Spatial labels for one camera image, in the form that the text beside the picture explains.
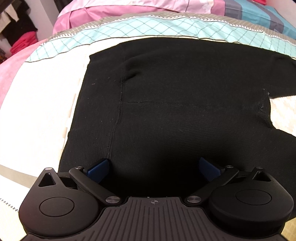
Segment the black pants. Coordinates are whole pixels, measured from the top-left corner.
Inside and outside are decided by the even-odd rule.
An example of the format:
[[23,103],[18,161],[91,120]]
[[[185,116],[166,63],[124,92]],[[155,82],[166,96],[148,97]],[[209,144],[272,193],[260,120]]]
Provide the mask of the black pants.
[[295,61],[247,45],[145,38],[90,56],[59,171],[100,159],[115,194],[190,194],[218,169],[261,166],[295,196],[295,137],[270,100],[295,95]]

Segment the patterned cream teal bedspread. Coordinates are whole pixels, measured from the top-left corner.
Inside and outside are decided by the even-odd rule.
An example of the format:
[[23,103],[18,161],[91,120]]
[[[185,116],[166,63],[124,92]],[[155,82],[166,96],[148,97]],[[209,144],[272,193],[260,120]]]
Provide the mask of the patterned cream teal bedspread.
[[294,39],[214,14],[125,14],[49,37],[25,58],[1,105],[2,240],[25,236],[20,205],[43,169],[59,166],[90,55],[149,37],[244,44],[295,57]]

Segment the red clothes pile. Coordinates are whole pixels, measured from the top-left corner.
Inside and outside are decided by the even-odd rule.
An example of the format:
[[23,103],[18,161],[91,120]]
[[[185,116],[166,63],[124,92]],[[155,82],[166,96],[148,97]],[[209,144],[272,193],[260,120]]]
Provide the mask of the red clothes pile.
[[20,52],[22,49],[29,47],[38,42],[37,32],[31,31],[23,34],[11,47],[10,53],[12,55]]

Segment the blue grey striped pillow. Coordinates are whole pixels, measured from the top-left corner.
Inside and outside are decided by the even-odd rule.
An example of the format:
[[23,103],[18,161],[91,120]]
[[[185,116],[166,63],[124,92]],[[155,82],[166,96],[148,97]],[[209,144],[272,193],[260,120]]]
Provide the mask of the blue grey striped pillow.
[[254,1],[225,1],[225,16],[261,25],[295,40],[295,27],[271,6]]

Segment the pink pillow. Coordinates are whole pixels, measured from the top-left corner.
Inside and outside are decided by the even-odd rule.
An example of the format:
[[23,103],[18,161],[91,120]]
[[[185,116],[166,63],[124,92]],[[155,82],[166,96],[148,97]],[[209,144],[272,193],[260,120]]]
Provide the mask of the pink pillow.
[[[157,11],[223,16],[225,1],[71,1],[59,13],[50,33],[55,34],[107,16]],[[20,66],[40,44],[38,40],[10,58],[4,57],[5,52],[1,51],[1,101],[5,99]]]

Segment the red folded cloth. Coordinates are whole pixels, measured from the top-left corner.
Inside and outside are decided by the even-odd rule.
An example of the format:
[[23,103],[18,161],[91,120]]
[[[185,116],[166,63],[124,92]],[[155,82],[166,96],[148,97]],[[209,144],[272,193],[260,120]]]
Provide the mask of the red folded cloth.
[[252,1],[258,4],[262,4],[264,6],[267,4],[267,0],[252,0]]

